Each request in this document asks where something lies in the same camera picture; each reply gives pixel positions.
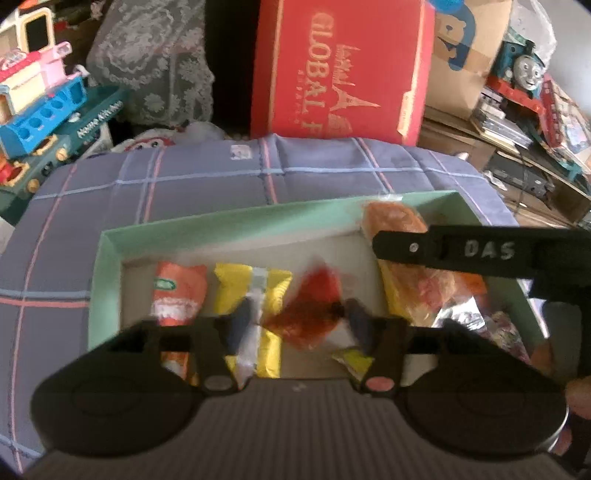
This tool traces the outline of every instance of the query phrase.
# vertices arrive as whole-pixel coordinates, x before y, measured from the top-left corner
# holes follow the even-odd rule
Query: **plaid blanket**
[[[59,168],[0,257],[0,456],[22,470],[43,451],[34,388],[86,351],[93,264],[104,230],[223,209],[457,190],[485,225],[515,225],[468,163],[379,141],[275,135],[109,154]]]

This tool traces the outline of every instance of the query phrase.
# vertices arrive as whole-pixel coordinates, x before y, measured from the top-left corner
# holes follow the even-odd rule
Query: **white lace fabric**
[[[100,85],[130,89],[124,115],[176,127],[212,115],[213,74],[204,49],[204,0],[115,0],[88,55]]]

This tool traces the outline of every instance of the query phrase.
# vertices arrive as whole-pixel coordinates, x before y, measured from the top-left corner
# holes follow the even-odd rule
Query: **stack of cds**
[[[472,124],[478,129],[480,134],[485,137],[495,139],[497,142],[515,147],[519,145],[528,148],[533,140],[528,137],[521,128],[506,118],[499,118],[491,115],[482,109],[474,110],[472,114]]]

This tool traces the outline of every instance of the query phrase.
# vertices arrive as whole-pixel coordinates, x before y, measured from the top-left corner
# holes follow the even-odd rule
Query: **orange bread bag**
[[[370,202],[363,214],[363,231],[371,240],[379,231],[425,233],[428,228],[412,208],[399,202]],[[456,292],[456,276],[446,270],[378,260],[388,310],[414,325],[430,327],[441,307]]]

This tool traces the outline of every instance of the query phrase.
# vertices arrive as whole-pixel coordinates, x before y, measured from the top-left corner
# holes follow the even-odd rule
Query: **bear print on box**
[[[466,5],[453,15],[435,16],[435,45],[437,57],[447,59],[452,70],[462,70],[476,34],[474,15]]]

